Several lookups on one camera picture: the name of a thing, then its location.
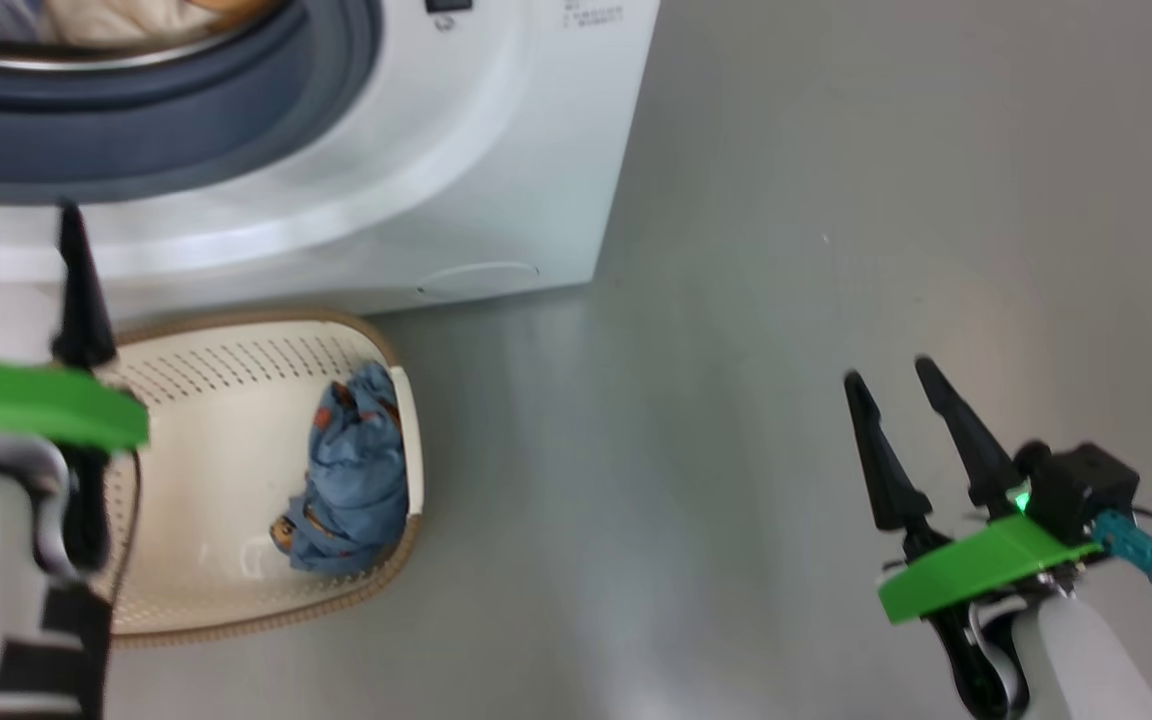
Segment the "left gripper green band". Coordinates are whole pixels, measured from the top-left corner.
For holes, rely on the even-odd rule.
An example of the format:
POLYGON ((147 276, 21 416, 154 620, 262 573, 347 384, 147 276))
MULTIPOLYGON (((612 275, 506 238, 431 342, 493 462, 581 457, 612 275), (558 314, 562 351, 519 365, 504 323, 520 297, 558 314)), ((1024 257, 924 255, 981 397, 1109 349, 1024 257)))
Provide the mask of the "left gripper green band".
MULTIPOLYGON (((96 369, 116 357, 86 223, 61 202, 58 251, 63 305, 52 359, 96 369)), ((111 555, 104 473, 111 458, 147 445, 146 406, 100 379, 59 366, 0 363, 0 478, 26 492, 35 559, 55 577, 93 577, 111 555)))

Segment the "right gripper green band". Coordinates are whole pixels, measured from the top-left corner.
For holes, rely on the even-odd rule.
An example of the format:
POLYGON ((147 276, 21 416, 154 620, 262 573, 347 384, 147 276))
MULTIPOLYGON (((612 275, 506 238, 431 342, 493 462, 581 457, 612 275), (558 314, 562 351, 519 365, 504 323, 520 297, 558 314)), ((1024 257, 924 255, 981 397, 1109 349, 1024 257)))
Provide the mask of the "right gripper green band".
POLYGON ((1048 589, 1043 577, 1074 578, 1079 564, 1101 547, 1066 546, 1034 521, 1014 515, 1020 509, 1009 493, 1024 480, 1011 456, 932 357, 916 357, 915 370, 963 462, 969 500, 998 521, 964 539, 950 539, 929 524, 931 501, 914 486, 882 432, 881 410, 867 382, 850 370, 844 377, 846 404, 870 514, 877 530, 902 533, 908 560, 878 584, 877 594, 892 626, 931 626, 960 702, 973 720, 1014 720, 1028 703, 1023 673, 1018 660, 990 642, 980 606, 1043 593, 1048 589))

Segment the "blue garment with beige lining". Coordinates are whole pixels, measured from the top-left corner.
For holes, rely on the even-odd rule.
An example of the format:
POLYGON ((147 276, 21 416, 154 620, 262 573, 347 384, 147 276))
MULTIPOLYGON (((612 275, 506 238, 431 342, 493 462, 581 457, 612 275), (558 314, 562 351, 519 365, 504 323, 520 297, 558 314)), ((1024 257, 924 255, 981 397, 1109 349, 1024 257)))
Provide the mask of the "blue garment with beige lining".
POLYGON ((0 0, 0 41, 68 47, 177 44, 241 26, 285 0, 0 0))

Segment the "blue patterned garment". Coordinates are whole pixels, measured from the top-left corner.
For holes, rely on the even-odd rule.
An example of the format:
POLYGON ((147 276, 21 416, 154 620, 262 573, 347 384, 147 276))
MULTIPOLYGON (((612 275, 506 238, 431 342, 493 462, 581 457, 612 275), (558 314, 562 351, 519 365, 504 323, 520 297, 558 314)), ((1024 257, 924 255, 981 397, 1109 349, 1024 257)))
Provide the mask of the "blue patterned garment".
POLYGON ((270 525, 291 569, 348 577, 397 547, 410 495, 397 393, 388 369, 362 365, 323 392, 308 434, 305 487, 270 525))

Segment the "grey rubber door gasket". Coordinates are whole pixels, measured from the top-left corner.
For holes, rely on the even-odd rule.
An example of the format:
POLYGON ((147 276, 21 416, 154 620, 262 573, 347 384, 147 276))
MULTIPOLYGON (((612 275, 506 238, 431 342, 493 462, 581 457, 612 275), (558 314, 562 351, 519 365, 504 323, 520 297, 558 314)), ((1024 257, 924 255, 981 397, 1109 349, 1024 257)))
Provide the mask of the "grey rubber door gasket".
POLYGON ((296 156, 361 99, 381 0, 289 0, 141 55, 0 41, 0 205, 200 190, 296 156))

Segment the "cream perforated laundry basket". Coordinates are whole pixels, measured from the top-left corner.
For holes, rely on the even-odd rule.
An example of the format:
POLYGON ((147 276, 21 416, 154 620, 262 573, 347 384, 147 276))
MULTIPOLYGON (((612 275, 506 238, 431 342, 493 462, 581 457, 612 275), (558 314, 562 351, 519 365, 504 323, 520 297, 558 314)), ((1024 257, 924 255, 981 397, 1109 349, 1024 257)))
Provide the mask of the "cream perforated laundry basket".
POLYGON ((113 551, 92 588, 114 605, 118 650, 223 641, 346 611, 412 555, 425 478, 414 389, 387 338, 321 309, 243 311, 123 331, 105 382, 147 407, 150 442, 111 462, 113 551), (408 503, 366 571, 300 571, 270 525, 305 487, 311 418, 329 382, 376 363, 396 387, 408 503))

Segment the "white washing machine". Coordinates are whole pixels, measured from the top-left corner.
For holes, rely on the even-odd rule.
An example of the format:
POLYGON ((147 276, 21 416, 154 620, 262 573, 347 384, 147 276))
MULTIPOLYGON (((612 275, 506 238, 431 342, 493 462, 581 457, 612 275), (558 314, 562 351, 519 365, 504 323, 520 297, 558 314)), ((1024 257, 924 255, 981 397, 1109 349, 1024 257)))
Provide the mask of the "white washing machine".
MULTIPOLYGON (((659 5, 473 0, 433 15, 424 0, 381 0, 364 94, 305 150, 200 190, 71 200, 111 314, 308 300, 382 313, 589 282, 659 5)), ((9 45, 137 56, 237 28, 105 50, 9 45)), ((60 200, 0 205, 0 302, 17 313, 58 300, 60 200)))

